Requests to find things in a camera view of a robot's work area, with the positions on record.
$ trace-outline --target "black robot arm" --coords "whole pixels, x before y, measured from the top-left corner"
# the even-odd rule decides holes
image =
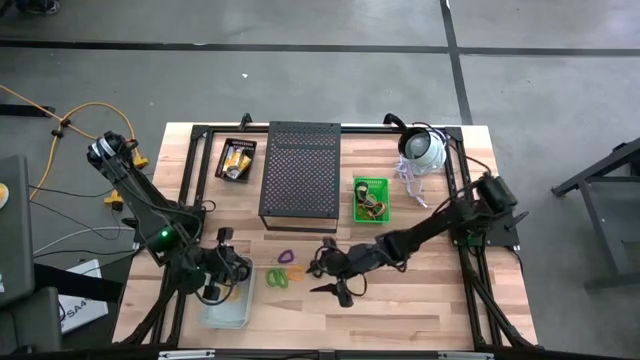
[[[167,200],[133,163],[136,140],[107,132],[89,146],[87,160],[118,191],[135,221],[128,222],[136,229],[137,239],[145,245],[158,266],[168,266],[166,289],[145,317],[144,321],[123,343],[142,342],[159,313],[176,291],[196,293],[206,305],[219,305],[220,289],[215,284],[234,286],[248,278],[251,269],[245,259],[235,253],[228,240],[233,229],[218,229],[218,246],[203,249],[199,246],[205,209],[186,206]],[[197,291],[204,286],[200,295]]]
[[[510,214],[517,200],[506,186],[502,178],[484,174],[480,179],[469,186],[477,190],[478,200],[452,197],[442,205],[442,209],[405,230],[394,230],[375,237],[375,243],[357,244],[352,246],[347,253],[340,250],[336,241],[325,238],[323,245],[316,251],[314,260],[307,272],[316,277],[323,274],[335,276],[335,284],[324,285],[312,292],[330,292],[338,297],[340,306],[353,306],[354,294],[347,287],[347,280],[357,275],[375,270],[381,266],[392,266],[400,272],[407,269],[407,261],[411,254],[420,249],[420,246],[429,239],[444,231],[456,231],[467,236],[479,236],[486,233],[492,223],[502,216]],[[532,346],[509,323],[506,316],[500,311],[490,293],[484,288],[478,275],[471,266],[468,251],[464,250],[461,263],[462,271],[469,275],[471,284],[478,295],[487,305],[487,309],[497,319],[498,325],[503,330],[508,340],[514,346]]]

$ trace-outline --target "clear plastic tray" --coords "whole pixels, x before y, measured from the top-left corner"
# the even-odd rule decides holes
[[[218,306],[202,305],[202,318],[200,323],[202,327],[212,329],[241,329],[251,317],[251,305],[253,303],[253,288],[256,282],[256,269],[253,267],[253,261],[244,257],[251,267],[251,275],[247,280],[236,285],[238,297],[231,294],[229,299]]]

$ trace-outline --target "gray floor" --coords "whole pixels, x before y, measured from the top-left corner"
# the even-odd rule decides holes
[[[637,48],[640,3],[626,0],[451,0],[461,46]],[[54,40],[263,44],[446,45],[438,1],[66,0],[60,14],[0,19],[0,36]],[[640,135],[640,57],[463,56],[475,124],[490,127],[500,173],[531,215],[519,225],[525,282],[540,344],[555,350],[639,357],[640,291],[589,295],[606,273],[578,194],[553,185]],[[0,83],[59,113],[86,101],[115,104],[154,159],[168,121],[304,120],[459,124],[448,55],[363,53],[137,52],[0,48]],[[0,93],[0,102],[18,103]],[[126,132],[88,110],[78,126]],[[46,164],[54,121],[0,118],[0,154],[29,158],[32,183]],[[47,186],[108,188],[85,161],[88,142],[69,134]],[[37,201],[92,225],[113,224],[101,199],[40,194]],[[80,229],[33,207],[36,247]],[[122,250],[130,235],[94,235],[55,249]],[[87,256],[56,255],[67,267]],[[109,261],[115,257],[102,257]]]

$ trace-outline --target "black mesh box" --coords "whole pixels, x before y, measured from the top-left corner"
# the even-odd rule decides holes
[[[340,124],[271,122],[260,209],[267,230],[335,233]]]

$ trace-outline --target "green bin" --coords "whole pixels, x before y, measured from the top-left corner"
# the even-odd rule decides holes
[[[362,206],[358,206],[358,199],[355,196],[355,186],[360,181],[369,185],[369,194],[375,196],[376,201],[385,203],[387,211],[377,219],[373,219],[369,212]],[[353,179],[353,221],[360,224],[388,224],[391,222],[391,203],[389,202],[389,180],[386,178],[356,177]]]

